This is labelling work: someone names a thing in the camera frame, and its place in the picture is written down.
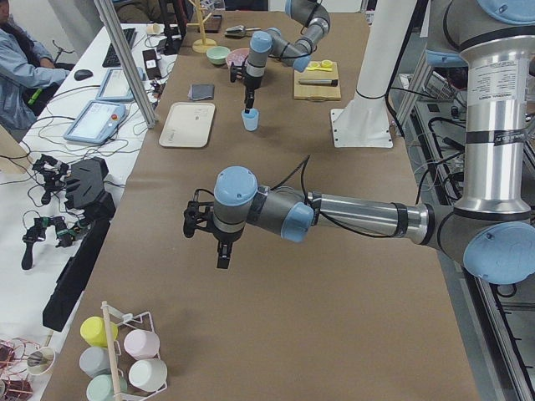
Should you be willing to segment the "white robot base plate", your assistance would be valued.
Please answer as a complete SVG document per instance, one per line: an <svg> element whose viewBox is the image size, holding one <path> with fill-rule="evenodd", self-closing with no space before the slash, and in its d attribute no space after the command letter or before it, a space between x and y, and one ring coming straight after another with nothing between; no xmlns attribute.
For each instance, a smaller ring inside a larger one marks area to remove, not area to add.
<svg viewBox="0 0 535 401"><path fill-rule="evenodd" d="M331 109L329 112L336 148L392 148L390 121L385 107L379 111Z"/></svg>

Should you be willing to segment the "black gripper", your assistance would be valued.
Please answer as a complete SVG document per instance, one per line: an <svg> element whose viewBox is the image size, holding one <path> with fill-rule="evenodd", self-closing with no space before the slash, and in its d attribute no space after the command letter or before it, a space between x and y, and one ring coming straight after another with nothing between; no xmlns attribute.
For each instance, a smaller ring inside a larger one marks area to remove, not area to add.
<svg viewBox="0 0 535 401"><path fill-rule="evenodd" d="M262 76L252 76L250 74L244 75L244 85L246 87L245 91L245 109L244 112L249 114L253 109L254 100L255 100L255 91L261 87Z"/></svg>
<svg viewBox="0 0 535 401"><path fill-rule="evenodd" d="M212 235L219 241L217 244L217 268L227 269L232 255L232 243L241 238L243 228L234 232L226 232L213 226Z"/></svg>

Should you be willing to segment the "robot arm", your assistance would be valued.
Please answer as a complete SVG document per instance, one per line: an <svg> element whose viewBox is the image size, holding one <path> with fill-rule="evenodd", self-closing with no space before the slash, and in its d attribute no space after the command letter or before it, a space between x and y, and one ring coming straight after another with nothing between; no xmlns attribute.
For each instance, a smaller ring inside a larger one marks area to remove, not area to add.
<svg viewBox="0 0 535 401"><path fill-rule="evenodd" d="M379 3L375 25L364 53L354 99L344 109L332 109L335 147L391 148L387 134L372 119L379 117L380 99L388 98L397 69L394 59L382 59L380 35L410 30L411 17L392 32L386 28L394 5L415 9L416 1ZM534 53L534 1L431 1L426 61L431 66L467 67L464 186L453 206L360 200L307 191L285 182L305 169L308 156L273 188L260 185L242 166L218 174L214 202L207 207L204 228L218 240L218 268L228 268L232 244L251 224L284 239L300 242L316 225L332 225L370 238L409 238L413 243L442 251L474 277L493 284L513 284L534 273L534 227L531 206L522 199L522 162L526 141L528 65ZM286 1L285 13L304 26L295 43L283 39L278 28L254 33L245 67L237 67L245 84L244 127L257 128L252 106L260 88L268 56L304 72L319 41L331 28L319 1Z"/></svg>
<svg viewBox="0 0 535 401"><path fill-rule="evenodd" d="M275 58L298 72L303 72L321 39L330 30L329 12L318 1L287 1L285 13L302 25L301 36L294 42L286 40L279 29L255 32L249 43L243 79L245 84L244 114L252 113L255 91L260 88L269 58Z"/></svg>

